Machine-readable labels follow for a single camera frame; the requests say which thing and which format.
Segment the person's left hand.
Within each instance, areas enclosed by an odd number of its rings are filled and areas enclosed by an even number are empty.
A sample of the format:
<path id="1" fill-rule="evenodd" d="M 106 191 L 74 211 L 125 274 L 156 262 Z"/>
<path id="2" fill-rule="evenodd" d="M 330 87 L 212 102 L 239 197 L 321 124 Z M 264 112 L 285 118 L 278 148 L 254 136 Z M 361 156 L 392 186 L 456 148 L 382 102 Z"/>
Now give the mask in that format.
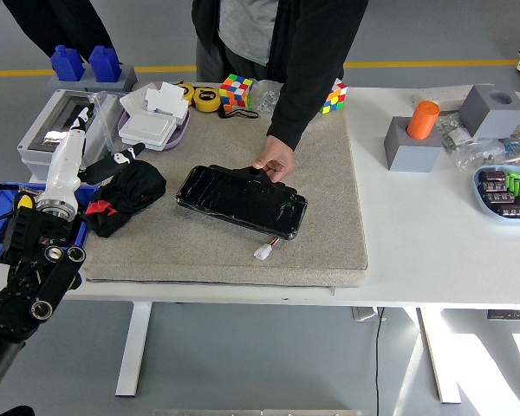
<path id="1" fill-rule="evenodd" d="M 251 166 L 263 170 L 273 183 L 281 182 L 295 168 L 294 151 L 275 136 L 269 135 L 264 150 Z"/>

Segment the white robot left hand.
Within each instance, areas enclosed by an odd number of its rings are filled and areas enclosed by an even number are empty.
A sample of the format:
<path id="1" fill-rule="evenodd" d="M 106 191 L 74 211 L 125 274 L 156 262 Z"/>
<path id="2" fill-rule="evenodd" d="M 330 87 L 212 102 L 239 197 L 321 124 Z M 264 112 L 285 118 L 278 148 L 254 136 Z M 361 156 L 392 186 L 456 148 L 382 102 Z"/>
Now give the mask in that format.
<path id="1" fill-rule="evenodd" d="M 39 211 L 60 211 L 64 216 L 74 216 L 77 212 L 75 192 L 81 182 L 89 185 L 99 184 L 113 177 L 134 162 L 145 149 L 138 143 L 128 149 L 114 153 L 80 170 L 83 151 L 86 145 L 87 123 L 94 112 L 94 104 L 85 106 L 75 118 L 67 136 L 56 147 L 49 166 L 45 191 L 36 201 Z"/>

